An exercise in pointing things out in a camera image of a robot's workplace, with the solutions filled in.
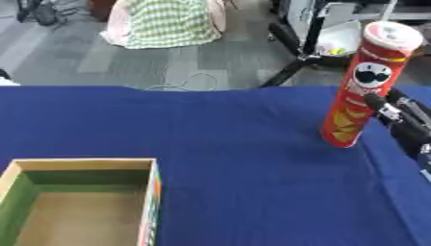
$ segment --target carpet floor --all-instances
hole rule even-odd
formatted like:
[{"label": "carpet floor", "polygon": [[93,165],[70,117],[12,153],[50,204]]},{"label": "carpet floor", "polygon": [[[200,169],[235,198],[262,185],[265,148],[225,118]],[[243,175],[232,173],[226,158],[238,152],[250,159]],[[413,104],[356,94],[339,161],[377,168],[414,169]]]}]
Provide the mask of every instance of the carpet floor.
[{"label": "carpet floor", "polygon": [[[15,12],[15,1],[3,0],[0,67],[28,86],[253,88],[290,62],[292,55],[280,43],[267,41],[267,24],[274,18],[268,13],[268,0],[234,1],[239,10],[227,4],[228,31],[220,40],[202,46],[127,50],[108,45],[99,36],[105,24],[83,13],[61,27],[46,28],[8,17]],[[429,58],[414,59],[399,83],[428,85],[430,65]],[[341,77],[340,70],[310,68],[285,86],[337,85]]]}]

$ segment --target cardboard box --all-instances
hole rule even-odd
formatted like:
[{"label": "cardboard box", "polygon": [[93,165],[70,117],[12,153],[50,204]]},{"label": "cardboard box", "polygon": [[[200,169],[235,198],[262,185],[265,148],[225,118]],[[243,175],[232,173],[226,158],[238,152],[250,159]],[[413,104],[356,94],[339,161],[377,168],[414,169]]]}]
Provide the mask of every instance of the cardboard box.
[{"label": "cardboard box", "polygon": [[0,179],[0,244],[154,245],[161,192],[152,159],[14,160]]}]

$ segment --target pringles can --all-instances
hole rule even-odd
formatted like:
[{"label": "pringles can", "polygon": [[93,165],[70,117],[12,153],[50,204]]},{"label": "pringles can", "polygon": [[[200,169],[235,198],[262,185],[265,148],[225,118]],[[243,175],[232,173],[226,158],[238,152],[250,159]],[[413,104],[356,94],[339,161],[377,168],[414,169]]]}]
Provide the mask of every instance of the pringles can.
[{"label": "pringles can", "polygon": [[422,42],[421,33],[409,26],[390,21],[369,23],[320,129],[322,137],[334,146],[353,146],[373,114],[364,95],[386,96]]}]

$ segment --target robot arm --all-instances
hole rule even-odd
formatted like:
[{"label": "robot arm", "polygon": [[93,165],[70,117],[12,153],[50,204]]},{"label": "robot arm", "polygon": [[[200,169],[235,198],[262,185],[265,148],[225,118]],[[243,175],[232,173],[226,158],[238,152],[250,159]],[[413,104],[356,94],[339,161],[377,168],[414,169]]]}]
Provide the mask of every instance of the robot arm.
[{"label": "robot arm", "polygon": [[431,110],[396,88],[385,99],[367,94],[365,101],[431,182]]}]

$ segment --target pringles logo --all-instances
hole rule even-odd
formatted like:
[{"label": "pringles logo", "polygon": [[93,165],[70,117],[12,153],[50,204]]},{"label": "pringles logo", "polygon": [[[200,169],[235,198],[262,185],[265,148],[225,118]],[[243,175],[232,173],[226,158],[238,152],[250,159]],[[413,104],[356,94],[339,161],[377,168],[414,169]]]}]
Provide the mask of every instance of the pringles logo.
[{"label": "pringles logo", "polygon": [[381,85],[392,76],[392,70],[386,65],[363,62],[359,63],[353,71],[353,77],[347,82],[346,89],[355,94],[364,96],[367,93],[379,93]]}]

